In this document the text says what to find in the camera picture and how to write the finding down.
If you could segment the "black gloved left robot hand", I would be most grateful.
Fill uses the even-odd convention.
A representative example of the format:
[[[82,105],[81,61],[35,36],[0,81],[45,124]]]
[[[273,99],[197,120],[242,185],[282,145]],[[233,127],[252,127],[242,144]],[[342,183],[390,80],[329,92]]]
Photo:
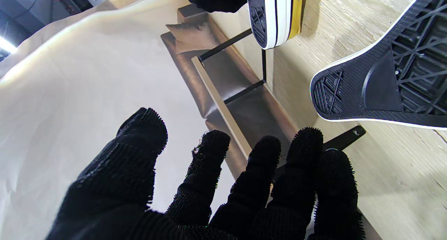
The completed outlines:
[[[284,173],[273,181],[281,143],[264,136],[214,215],[211,202],[229,149],[219,130],[202,136],[173,202],[150,209],[165,123],[140,108],[69,186],[48,240],[364,240],[353,168],[340,150],[323,149],[320,130],[297,132]]]

